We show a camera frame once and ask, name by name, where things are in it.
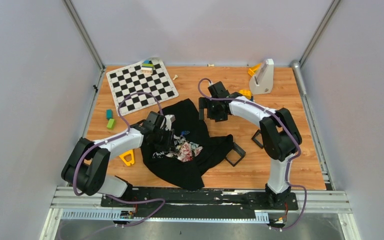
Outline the black printed t-shirt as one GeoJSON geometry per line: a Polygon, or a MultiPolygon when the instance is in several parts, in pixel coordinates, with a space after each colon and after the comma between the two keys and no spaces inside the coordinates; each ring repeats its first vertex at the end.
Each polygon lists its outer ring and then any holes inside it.
{"type": "Polygon", "coordinates": [[[181,100],[163,108],[165,115],[174,115],[175,149],[156,151],[151,144],[140,148],[144,165],[160,179],[188,191],[205,186],[202,175],[220,164],[232,150],[234,137],[209,134],[204,120],[199,120],[199,111],[189,99],[181,100]]]}

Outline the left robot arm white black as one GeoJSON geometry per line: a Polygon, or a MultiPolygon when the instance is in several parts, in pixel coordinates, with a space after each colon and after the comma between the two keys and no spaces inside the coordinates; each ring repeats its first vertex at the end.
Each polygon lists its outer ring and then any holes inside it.
{"type": "Polygon", "coordinates": [[[61,178],[73,185],[78,193],[111,195],[120,206],[129,206],[133,201],[129,183],[107,173],[109,162],[146,145],[158,152],[173,150],[172,124],[175,119],[173,114],[151,111],[146,119],[130,125],[121,133],[95,141],[81,137],[61,171],[61,178]]]}

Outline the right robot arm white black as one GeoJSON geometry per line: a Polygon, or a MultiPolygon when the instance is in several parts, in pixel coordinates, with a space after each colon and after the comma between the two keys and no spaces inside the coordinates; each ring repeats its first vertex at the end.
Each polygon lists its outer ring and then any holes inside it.
{"type": "Polygon", "coordinates": [[[263,149],[271,160],[265,201],[270,208],[278,209],[291,191],[291,162],[302,153],[302,137],[291,112],[262,106],[239,92],[229,93],[220,81],[211,82],[208,90],[210,95],[202,93],[198,100],[200,119],[223,122],[236,116],[259,127],[263,149]]]}

